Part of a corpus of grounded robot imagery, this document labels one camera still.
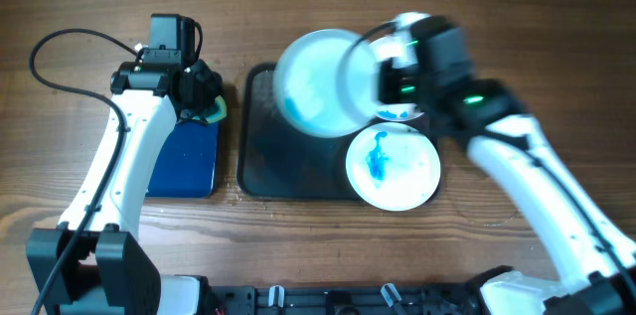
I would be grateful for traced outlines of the green and yellow sponge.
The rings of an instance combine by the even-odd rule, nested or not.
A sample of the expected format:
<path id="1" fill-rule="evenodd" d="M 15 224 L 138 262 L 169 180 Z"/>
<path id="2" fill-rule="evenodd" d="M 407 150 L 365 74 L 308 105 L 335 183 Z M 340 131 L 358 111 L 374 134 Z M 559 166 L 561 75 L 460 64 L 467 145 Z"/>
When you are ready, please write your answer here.
<path id="1" fill-rule="evenodd" d="M 217 96 L 214 100 L 214 104 L 206 109 L 203 113 L 204 119 L 210 123 L 218 123 L 228 116 L 228 107 L 225 99 L 222 96 Z"/>

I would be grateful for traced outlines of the white plate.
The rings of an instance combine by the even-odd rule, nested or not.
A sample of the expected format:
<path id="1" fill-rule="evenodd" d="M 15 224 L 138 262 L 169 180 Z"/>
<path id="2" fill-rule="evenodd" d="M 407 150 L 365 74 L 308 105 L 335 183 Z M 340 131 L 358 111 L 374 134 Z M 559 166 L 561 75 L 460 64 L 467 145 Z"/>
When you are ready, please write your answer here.
<path id="1" fill-rule="evenodd" d="M 398 38 L 390 35 L 381 37 L 371 42 L 371 47 L 380 58 L 381 62 L 392 58 L 401 58 L 403 51 L 399 45 Z M 414 104 L 380 104 L 377 108 L 376 117 L 385 121 L 406 122 L 422 116 L 422 112 L 415 108 Z"/>
<path id="2" fill-rule="evenodd" d="M 377 123 L 362 130 L 347 150 L 345 170 L 360 198 L 390 212 L 423 205 L 441 181 L 441 161 L 432 141 L 397 122 Z"/>
<path id="3" fill-rule="evenodd" d="M 325 29 L 291 43 L 276 63 L 278 111 L 298 131 L 320 138 L 349 135 L 375 117 L 379 61 L 359 34 Z"/>

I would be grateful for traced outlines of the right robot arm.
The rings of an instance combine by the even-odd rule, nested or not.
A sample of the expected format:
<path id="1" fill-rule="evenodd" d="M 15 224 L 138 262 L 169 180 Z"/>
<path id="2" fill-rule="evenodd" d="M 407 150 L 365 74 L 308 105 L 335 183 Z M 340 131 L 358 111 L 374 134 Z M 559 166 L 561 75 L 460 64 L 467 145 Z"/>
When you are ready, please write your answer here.
<path id="1" fill-rule="evenodd" d="M 463 33 L 444 16 L 408 12 L 389 23 L 379 100 L 412 103 L 506 191 L 533 228 L 556 281 L 503 270 L 479 287 L 491 314 L 632 314 L 635 242 L 594 204 L 540 123 L 499 81 L 477 79 Z"/>

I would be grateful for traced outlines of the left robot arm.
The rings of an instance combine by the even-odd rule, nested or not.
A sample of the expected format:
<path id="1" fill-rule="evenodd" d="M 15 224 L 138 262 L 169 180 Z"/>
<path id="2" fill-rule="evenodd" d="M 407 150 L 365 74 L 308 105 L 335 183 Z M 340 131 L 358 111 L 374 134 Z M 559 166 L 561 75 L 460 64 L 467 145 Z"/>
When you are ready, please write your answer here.
<path id="1" fill-rule="evenodd" d="M 147 197 L 204 198 L 215 186 L 228 108 L 202 45 L 195 20 L 155 14 L 148 44 L 113 73 L 108 122 L 78 193 L 27 242 L 35 313 L 224 312 L 205 276 L 161 274 L 138 241 Z"/>

